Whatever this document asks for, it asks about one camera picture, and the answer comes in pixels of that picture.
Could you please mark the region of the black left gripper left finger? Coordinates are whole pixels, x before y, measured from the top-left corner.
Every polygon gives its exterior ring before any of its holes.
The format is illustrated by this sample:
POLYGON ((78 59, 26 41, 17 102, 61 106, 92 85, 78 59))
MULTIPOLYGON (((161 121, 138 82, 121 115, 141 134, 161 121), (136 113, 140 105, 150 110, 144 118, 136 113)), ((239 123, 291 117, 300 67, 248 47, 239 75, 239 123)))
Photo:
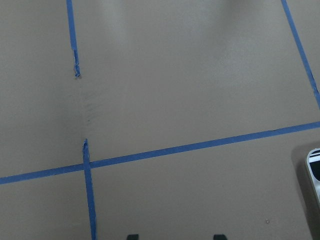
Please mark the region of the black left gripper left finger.
POLYGON ((129 234, 126 237, 126 240, 139 240, 139 235, 138 234, 129 234))

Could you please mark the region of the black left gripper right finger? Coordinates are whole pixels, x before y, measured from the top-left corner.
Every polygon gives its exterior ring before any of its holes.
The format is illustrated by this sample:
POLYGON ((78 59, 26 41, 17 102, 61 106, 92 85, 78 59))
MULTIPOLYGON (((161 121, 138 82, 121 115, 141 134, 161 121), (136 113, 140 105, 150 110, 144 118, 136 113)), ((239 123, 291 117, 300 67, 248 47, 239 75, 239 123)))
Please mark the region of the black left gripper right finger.
POLYGON ((227 237, 224 234, 215 234, 213 240, 227 240, 227 237))

